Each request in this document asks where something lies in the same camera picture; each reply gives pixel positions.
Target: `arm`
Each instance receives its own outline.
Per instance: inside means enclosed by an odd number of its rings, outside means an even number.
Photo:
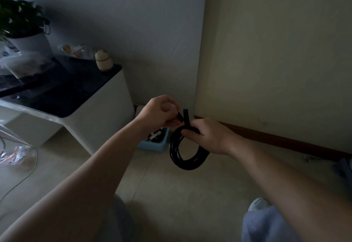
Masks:
[[[162,126],[179,125],[177,110],[169,96],[153,98],[136,119],[14,222],[0,241],[91,241],[138,143]]]
[[[351,241],[350,202],[214,120],[193,120],[191,125],[201,134],[182,134],[210,152],[238,160],[303,241]]]

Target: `forearm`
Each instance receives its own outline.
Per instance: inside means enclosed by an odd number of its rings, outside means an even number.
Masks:
[[[90,241],[102,223],[138,143],[132,122],[21,216],[0,241]]]
[[[315,180],[244,140],[239,160],[304,241],[350,241],[352,207]]]

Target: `potted plant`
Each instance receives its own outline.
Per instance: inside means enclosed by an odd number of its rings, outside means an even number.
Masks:
[[[0,0],[0,36],[19,50],[40,52],[52,58],[46,38],[50,22],[42,16],[42,7],[25,0]]]

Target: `wall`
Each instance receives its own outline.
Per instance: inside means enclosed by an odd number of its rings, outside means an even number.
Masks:
[[[196,115],[352,152],[352,0],[207,0]]]
[[[124,65],[135,104],[170,94],[194,108],[205,0],[30,0],[51,20],[48,39],[108,50]]]

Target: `person's left hand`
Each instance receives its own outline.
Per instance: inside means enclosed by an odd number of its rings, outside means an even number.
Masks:
[[[177,101],[168,95],[152,98],[135,118],[146,134],[162,127],[174,127],[181,124],[176,118],[180,109]]]

